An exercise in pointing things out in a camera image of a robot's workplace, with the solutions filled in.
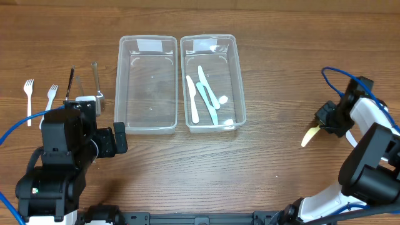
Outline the cream yellow plastic knife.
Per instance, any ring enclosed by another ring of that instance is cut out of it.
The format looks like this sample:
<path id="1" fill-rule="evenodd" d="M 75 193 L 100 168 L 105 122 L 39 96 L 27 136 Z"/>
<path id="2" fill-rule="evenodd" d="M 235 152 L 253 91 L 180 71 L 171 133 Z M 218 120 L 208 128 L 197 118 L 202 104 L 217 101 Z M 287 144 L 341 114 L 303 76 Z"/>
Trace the cream yellow plastic knife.
<path id="1" fill-rule="evenodd" d="M 302 141 L 301 141 L 301 147 L 305 147 L 307 143 L 318 133 L 320 130 L 320 126 L 317 125 L 316 127 L 311 127 L 309 130 L 305 133 Z"/>

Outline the white plastic knife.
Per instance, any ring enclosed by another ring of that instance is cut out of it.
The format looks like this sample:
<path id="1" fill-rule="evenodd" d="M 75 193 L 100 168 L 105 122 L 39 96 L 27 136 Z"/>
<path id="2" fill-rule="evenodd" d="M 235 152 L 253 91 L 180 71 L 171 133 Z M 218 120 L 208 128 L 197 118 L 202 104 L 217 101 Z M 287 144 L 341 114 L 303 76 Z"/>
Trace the white plastic knife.
<path id="1" fill-rule="evenodd" d="M 196 88 L 194 86 L 193 80 L 189 75 L 186 76 L 187 86 L 189 88 L 189 97 L 191 101 L 191 117 L 192 122 L 197 124 L 199 122 L 198 110 L 196 107 L 195 96 L 196 96 Z"/>
<path id="2" fill-rule="evenodd" d="M 199 76 L 199 80 L 201 82 L 201 84 L 207 89 L 209 97 L 211 99 L 212 105 L 215 108 L 215 110 L 219 110 L 221 105 L 216 97 L 216 95 L 214 94 L 213 90 L 211 89 L 208 80 L 206 79 L 205 73 L 203 71 L 203 67 L 202 66 L 198 66 L 197 67 L 197 73 Z"/>
<path id="3" fill-rule="evenodd" d="M 354 138 L 354 136 L 352 135 L 352 133 L 351 133 L 350 130 L 346 131 L 345 137 L 346 137 L 347 141 L 349 142 L 349 144 L 350 144 L 352 147 L 355 148 L 355 147 L 358 145 L 358 142 L 355 140 L 355 138 Z"/>

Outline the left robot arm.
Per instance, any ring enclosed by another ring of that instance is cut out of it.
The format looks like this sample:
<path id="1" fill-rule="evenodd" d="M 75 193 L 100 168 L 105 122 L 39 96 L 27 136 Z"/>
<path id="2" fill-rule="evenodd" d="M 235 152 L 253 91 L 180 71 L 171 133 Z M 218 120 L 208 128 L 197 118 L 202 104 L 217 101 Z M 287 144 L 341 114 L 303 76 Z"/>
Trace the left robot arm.
<path id="1" fill-rule="evenodd" d="M 127 152 L 126 127 L 115 122 L 99 129 L 96 118 L 78 109 L 54 109 L 44 115 L 41 132 L 43 145 L 16 185 L 17 211 L 25 223 L 41 216 L 63 222 L 79 208 L 90 165 Z"/>

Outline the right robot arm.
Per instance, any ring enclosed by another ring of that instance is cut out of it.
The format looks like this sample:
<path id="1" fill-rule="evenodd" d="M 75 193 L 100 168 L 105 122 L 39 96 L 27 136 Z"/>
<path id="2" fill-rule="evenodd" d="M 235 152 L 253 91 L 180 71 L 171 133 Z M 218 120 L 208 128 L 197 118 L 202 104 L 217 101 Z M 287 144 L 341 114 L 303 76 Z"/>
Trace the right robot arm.
<path id="1" fill-rule="evenodd" d="M 288 205 L 271 224 L 336 224 L 399 212 L 399 129 L 372 87 L 366 77 L 351 77 L 339 103 L 328 101 L 315 113 L 317 129 L 341 138 L 357 125 L 363 137 L 341 166 L 337 183 Z"/>

